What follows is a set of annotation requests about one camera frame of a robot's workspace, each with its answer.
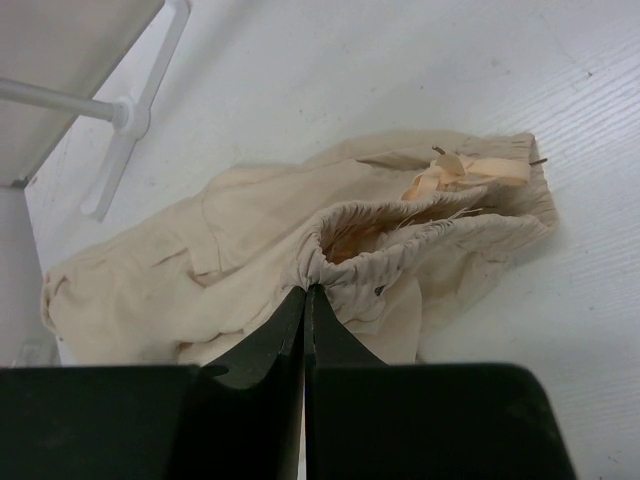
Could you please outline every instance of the white stand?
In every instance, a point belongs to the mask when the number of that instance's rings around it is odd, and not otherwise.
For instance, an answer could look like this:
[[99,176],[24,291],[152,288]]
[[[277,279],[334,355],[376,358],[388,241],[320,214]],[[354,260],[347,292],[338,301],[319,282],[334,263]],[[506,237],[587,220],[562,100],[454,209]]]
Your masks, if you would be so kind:
[[102,220],[107,213],[135,144],[149,129],[151,104],[189,17],[187,0],[165,0],[165,8],[172,11],[173,18],[137,102],[130,96],[114,103],[100,102],[0,79],[2,99],[111,122],[115,132],[98,176],[81,205],[82,212],[96,220]]

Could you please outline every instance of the ribbon bow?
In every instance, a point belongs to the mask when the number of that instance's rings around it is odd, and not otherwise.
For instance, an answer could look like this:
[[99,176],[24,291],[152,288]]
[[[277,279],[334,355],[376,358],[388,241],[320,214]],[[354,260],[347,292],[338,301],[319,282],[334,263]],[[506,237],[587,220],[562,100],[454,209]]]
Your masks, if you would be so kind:
[[454,155],[434,147],[441,155],[416,176],[400,197],[415,200],[434,191],[446,191],[450,186],[475,187],[489,183],[523,186],[529,183],[531,167],[528,163],[505,158],[474,158]]

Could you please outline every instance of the clothing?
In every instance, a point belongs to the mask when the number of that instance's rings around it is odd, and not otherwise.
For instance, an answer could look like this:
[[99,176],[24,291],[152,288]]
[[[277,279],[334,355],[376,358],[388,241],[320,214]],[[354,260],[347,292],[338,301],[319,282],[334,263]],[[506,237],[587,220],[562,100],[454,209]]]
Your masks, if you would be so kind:
[[[469,170],[474,158],[538,160],[530,134],[402,131],[298,166],[232,169],[51,269],[43,321],[82,364],[203,365],[262,325],[293,286],[320,283],[367,348],[411,363],[421,332],[471,307],[511,254],[558,221],[540,165],[515,184],[477,171],[469,182],[434,145]],[[421,175],[440,180],[409,191]]]

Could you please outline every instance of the white table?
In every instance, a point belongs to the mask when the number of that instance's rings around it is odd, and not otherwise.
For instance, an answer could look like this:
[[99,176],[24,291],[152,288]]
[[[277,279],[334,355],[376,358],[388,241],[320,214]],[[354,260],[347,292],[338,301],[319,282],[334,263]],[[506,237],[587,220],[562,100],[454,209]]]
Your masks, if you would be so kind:
[[[639,478],[640,3],[193,3],[104,222],[84,218],[79,203],[108,125],[78,120],[29,185],[42,268],[240,162],[298,162],[392,128],[532,131],[562,227],[423,351],[431,361],[527,366],[581,478]],[[161,24],[97,98],[144,78]]]

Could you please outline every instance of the white pole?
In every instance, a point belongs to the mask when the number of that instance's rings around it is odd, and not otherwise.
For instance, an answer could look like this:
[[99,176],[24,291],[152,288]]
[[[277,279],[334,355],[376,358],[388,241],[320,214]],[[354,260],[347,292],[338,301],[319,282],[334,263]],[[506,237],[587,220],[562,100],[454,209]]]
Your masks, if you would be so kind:
[[0,99],[113,121],[117,105],[0,78]]

